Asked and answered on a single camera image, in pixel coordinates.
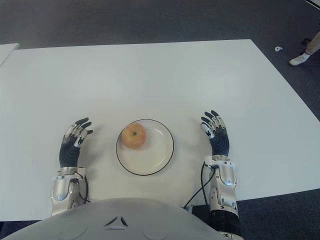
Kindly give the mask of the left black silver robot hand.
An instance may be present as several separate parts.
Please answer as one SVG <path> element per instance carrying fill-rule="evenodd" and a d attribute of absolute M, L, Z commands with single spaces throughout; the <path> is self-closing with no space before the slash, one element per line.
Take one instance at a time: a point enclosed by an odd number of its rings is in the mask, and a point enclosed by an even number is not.
<path fill-rule="evenodd" d="M 77 167 L 80 148 L 85 138 L 93 133 L 87 130 L 92 123 L 89 118 L 80 119 L 70 125 L 63 135 L 59 151 L 59 165 L 61 168 Z"/>

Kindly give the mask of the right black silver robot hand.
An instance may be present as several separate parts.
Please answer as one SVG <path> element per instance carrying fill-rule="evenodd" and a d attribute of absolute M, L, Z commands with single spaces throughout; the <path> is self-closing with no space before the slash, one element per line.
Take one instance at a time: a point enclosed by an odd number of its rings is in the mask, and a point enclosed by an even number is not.
<path fill-rule="evenodd" d="M 228 157 L 230 142 L 226 125 L 222 117 L 215 111 L 205 111 L 201 117 L 200 127 L 209 139 L 212 155 L 222 155 Z"/>

